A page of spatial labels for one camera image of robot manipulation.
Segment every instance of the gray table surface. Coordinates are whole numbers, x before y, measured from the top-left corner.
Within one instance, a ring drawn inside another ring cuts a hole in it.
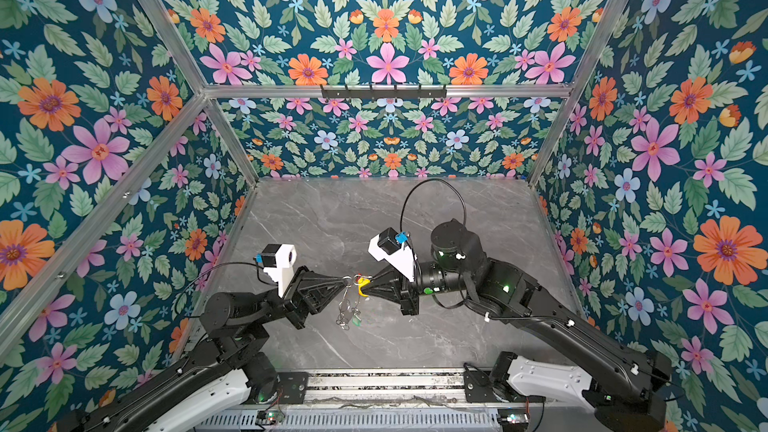
[[[385,265],[368,253],[371,237],[398,227],[402,201],[414,180],[264,180],[230,258],[250,261],[267,243],[296,246],[295,267],[305,264],[321,274],[373,275]],[[486,253],[517,265],[536,277],[571,310],[573,287],[554,254],[534,197],[522,180],[453,179],[467,205],[467,226]],[[408,201],[404,227],[417,254],[426,258],[429,233],[462,209],[444,184],[430,182]],[[217,291],[262,292],[253,268],[230,266],[217,279]],[[458,294],[441,294],[445,304]],[[362,323],[349,331],[336,325],[336,302],[309,316],[300,331],[287,320],[266,325],[264,352],[276,368],[420,368],[461,367],[465,361],[493,365],[510,350],[533,360],[570,362],[539,339],[510,325],[485,322],[466,308],[447,311],[422,298],[418,316],[402,316],[397,304],[361,298]]]

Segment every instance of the floral wallpaper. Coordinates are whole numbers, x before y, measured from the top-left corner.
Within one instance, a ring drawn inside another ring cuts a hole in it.
[[[164,1],[208,81],[233,85],[568,81],[605,2]]]
[[[0,0],[0,310],[189,95],[136,0]]]
[[[547,97],[222,103],[256,172],[276,178],[524,178],[559,106]]]
[[[584,312],[674,364],[665,430],[768,430],[766,0],[630,0],[538,182]]]
[[[201,113],[5,358],[0,430],[48,430],[166,368],[245,194]]]

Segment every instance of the floral wall panel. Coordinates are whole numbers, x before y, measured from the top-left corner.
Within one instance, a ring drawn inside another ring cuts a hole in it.
[[[590,321],[673,361],[666,430],[768,427],[765,2],[630,0],[538,184]]]
[[[570,81],[605,0],[165,2],[211,83],[471,85]]]
[[[47,430],[166,368],[245,194],[201,114],[5,358],[0,430]]]
[[[222,107],[262,176],[524,178],[560,102],[238,98]]]
[[[188,91],[136,0],[0,0],[0,309]]]

